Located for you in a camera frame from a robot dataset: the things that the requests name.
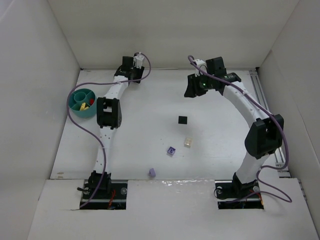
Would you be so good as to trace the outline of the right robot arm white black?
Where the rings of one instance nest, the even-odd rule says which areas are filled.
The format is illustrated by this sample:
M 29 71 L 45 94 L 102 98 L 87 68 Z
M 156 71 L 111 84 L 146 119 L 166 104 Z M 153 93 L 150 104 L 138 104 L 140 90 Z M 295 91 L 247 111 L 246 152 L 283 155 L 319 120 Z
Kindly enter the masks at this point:
M 249 131 L 244 140 L 246 155 L 233 174 L 230 186 L 232 197 L 240 198 L 257 182 L 257 173 L 266 159 L 282 146 L 284 119 L 263 108 L 236 73 L 227 73 L 222 57 L 203 61 L 190 55 L 188 60 L 195 67 L 195 73 L 187 77 L 184 97 L 200 97 L 209 90 L 219 92 L 248 124 Z

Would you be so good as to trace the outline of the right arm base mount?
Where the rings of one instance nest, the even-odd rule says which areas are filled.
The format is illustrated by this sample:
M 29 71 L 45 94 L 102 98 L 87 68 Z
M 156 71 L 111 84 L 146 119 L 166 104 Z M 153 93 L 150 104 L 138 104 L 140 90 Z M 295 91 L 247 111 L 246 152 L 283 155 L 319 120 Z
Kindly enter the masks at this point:
M 217 198 L 219 210 L 264 209 L 259 184 L 256 181 L 239 191 L 234 188 L 232 180 L 216 180 L 214 184 L 213 194 Z

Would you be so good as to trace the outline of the yellow long lego brick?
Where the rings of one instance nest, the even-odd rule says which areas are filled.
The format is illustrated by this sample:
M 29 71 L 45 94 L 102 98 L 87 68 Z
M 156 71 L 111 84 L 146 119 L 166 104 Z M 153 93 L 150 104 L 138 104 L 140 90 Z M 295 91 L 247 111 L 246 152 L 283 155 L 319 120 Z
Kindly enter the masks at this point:
M 83 109 L 87 107 L 87 104 L 85 102 L 83 102 L 79 108 L 79 111 L 83 111 Z

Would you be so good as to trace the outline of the small lavender lego piece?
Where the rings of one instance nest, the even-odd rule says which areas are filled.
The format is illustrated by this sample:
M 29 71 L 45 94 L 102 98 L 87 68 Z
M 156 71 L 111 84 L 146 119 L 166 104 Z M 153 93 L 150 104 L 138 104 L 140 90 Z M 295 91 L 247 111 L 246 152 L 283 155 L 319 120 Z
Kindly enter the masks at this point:
M 150 176 L 151 178 L 155 178 L 155 177 L 156 177 L 156 171 L 155 171 L 154 168 L 150 168 L 150 169 L 149 169 L 149 176 Z

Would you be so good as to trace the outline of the purple square lego brick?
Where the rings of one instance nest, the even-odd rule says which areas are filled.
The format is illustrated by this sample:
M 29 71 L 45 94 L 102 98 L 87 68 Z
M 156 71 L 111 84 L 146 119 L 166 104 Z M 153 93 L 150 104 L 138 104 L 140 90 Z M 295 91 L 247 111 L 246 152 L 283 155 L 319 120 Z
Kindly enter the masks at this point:
M 175 152 L 176 152 L 176 149 L 175 149 L 174 147 L 172 147 L 172 146 L 170 146 L 170 147 L 168 148 L 168 150 L 167 150 L 167 154 L 168 154 L 169 156 L 173 156 L 173 155 L 175 154 Z

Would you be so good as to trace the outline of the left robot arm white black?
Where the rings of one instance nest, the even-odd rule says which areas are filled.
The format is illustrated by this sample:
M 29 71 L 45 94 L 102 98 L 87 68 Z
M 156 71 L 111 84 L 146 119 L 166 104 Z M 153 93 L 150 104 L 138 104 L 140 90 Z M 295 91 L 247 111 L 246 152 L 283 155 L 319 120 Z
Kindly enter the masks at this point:
M 111 171 L 108 160 L 112 140 L 122 124 L 120 99 L 130 83 L 141 82 L 145 59 L 142 53 L 124 56 L 122 64 L 113 76 L 110 89 L 103 97 L 98 97 L 96 100 L 96 121 L 102 146 L 98 149 L 96 163 L 87 183 L 87 188 L 92 195 L 109 194 L 111 191 Z

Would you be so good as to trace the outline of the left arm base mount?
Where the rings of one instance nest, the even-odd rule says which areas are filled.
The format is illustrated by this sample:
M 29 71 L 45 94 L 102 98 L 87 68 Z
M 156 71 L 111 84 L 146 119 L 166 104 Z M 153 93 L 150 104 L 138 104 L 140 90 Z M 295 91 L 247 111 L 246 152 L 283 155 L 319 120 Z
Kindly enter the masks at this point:
M 127 181 L 113 181 L 111 183 L 110 193 L 99 189 L 92 200 L 88 202 L 94 188 L 91 190 L 85 181 L 84 187 L 78 187 L 77 190 L 81 192 L 79 208 L 81 210 L 125 210 L 127 206 Z

